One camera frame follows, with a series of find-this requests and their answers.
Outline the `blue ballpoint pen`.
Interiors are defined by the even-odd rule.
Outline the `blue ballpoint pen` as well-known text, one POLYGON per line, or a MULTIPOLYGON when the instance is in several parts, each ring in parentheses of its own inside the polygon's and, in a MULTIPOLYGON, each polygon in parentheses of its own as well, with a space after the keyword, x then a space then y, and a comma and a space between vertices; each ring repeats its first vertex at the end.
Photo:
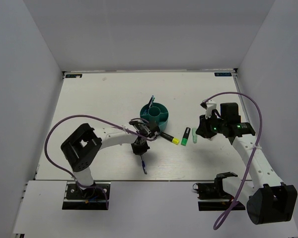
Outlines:
POLYGON ((142 169, 143 169, 143 172, 144 172, 145 175, 147 175, 148 172, 147 172, 147 169, 146 169, 146 164, 145 164, 145 162, 144 162, 143 156, 140 155, 140 158, 141 158, 141 163, 142 163, 142 169))

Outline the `green pen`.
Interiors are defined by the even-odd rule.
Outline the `green pen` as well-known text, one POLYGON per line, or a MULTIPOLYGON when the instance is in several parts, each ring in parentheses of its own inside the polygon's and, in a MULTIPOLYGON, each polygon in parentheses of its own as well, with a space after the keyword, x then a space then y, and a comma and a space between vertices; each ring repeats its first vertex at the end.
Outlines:
POLYGON ((149 102, 147 104, 147 108, 150 108, 152 106, 153 101, 154 101, 154 95, 151 96, 151 98, 150 98, 150 100, 149 100, 149 102))

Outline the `clear blue gel pen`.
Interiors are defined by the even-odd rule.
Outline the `clear blue gel pen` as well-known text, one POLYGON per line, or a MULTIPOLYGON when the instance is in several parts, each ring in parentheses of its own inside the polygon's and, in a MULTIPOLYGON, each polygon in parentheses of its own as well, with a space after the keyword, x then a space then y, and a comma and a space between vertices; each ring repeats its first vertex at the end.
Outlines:
POLYGON ((149 101, 149 107, 151 107, 153 105, 154 100, 155 100, 155 97, 154 97, 154 95, 152 95, 152 97, 149 101))

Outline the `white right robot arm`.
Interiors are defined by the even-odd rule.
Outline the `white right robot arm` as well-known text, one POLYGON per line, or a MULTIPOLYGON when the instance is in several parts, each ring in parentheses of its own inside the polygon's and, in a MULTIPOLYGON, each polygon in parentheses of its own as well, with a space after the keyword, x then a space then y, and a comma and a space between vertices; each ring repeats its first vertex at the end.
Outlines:
POLYGON ((227 138, 249 169, 253 185, 245 184, 233 172, 218 174, 214 180, 215 194, 221 198, 239 194, 247 214, 256 225, 288 222, 295 208, 298 192, 293 185, 286 185, 274 172, 264 153, 256 144, 256 132, 248 122, 242 122, 237 103, 222 103, 220 110, 210 100, 202 103, 206 110, 200 116, 197 135, 210 139, 217 134, 227 138))

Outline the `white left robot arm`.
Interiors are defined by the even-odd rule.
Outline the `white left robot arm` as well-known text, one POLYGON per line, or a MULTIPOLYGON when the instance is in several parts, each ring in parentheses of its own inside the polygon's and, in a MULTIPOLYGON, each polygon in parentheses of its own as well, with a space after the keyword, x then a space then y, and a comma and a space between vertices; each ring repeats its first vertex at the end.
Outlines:
POLYGON ((156 122, 129 122, 134 131, 127 128, 108 127, 95 130, 88 123, 80 125, 61 145, 78 183, 78 192, 85 198, 94 195, 95 185, 90 165, 99 150, 122 144, 130 144, 135 155, 141 156, 150 147, 148 141, 156 139, 160 128, 156 122))

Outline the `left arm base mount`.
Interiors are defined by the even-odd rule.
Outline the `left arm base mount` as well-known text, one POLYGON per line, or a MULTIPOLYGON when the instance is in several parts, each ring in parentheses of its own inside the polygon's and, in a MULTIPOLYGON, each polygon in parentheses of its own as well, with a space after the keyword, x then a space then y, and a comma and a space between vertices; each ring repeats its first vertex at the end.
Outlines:
POLYGON ((106 202, 110 198, 110 183, 97 183, 99 188, 81 189, 76 183, 68 183, 66 186, 63 210, 96 210, 106 211, 106 202))

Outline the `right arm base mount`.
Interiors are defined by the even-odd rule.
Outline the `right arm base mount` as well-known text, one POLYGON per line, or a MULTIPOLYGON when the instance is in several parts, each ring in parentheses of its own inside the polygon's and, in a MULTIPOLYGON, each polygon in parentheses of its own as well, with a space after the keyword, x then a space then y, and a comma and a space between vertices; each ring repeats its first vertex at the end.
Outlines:
POLYGON ((194 183, 192 186, 198 195, 199 211, 225 211, 234 197, 226 192, 218 192, 214 183, 194 183))

